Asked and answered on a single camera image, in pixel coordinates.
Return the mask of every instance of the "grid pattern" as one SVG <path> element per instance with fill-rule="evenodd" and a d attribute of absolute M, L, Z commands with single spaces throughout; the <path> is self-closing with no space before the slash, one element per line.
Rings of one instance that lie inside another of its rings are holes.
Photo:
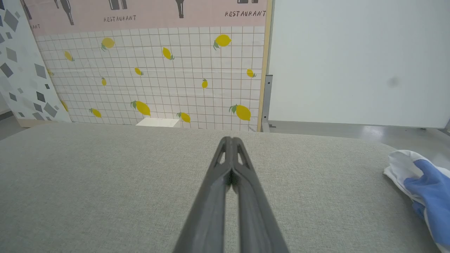
<path fill-rule="evenodd" d="M 232 41 L 214 50 L 220 34 Z M 115 45 L 102 51 L 105 37 Z M 186 128 L 257 129 L 264 27 L 134 29 L 39 36 L 36 41 L 74 122 L 135 125 L 144 118 L 130 105 L 138 100 L 149 106 L 151 117 L 189 114 L 190 123 L 181 121 Z M 162 55 L 163 47 L 174 60 Z M 64 51 L 75 61 L 67 60 Z M 249 77 L 247 69 L 256 76 Z M 250 109 L 250 121 L 229 112 L 235 104 Z M 95 117 L 90 108 L 102 117 Z"/>

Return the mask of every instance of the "white board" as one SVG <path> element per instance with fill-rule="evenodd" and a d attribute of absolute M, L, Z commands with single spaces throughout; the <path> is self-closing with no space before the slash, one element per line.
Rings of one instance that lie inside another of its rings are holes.
<path fill-rule="evenodd" d="M 450 1 L 277 0 L 270 120 L 443 128 Z"/>

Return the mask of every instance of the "carpeted table surface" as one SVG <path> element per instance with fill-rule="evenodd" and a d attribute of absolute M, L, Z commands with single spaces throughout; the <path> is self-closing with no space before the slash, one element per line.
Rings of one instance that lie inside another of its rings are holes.
<path fill-rule="evenodd" d="M 0 141 L 1 252 L 171 252 L 219 140 L 240 137 L 291 252 L 436 252 L 382 175 L 394 149 L 335 137 L 55 123 Z M 238 251 L 227 194 L 226 252 Z"/>

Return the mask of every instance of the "pink wallpaper strip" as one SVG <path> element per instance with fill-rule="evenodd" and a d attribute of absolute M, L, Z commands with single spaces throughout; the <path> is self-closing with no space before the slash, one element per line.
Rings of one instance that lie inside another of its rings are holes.
<path fill-rule="evenodd" d="M 137 28 L 264 26 L 267 0 L 21 0 L 35 36 Z"/>

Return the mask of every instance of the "floor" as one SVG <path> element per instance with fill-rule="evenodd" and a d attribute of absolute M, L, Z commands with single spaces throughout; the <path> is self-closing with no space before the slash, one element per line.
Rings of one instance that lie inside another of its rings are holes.
<path fill-rule="evenodd" d="M 0 120 L 0 140 L 9 137 L 15 133 L 25 130 L 26 128 L 20 127 L 16 120 L 16 117 L 11 116 Z"/>
<path fill-rule="evenodd" d="M 408 149 L 450 169 L 450 136 L 434 129 L 396 126 L 270 121 L 271 133 L 335 136 L 381 142 L 396 149 Z"/>

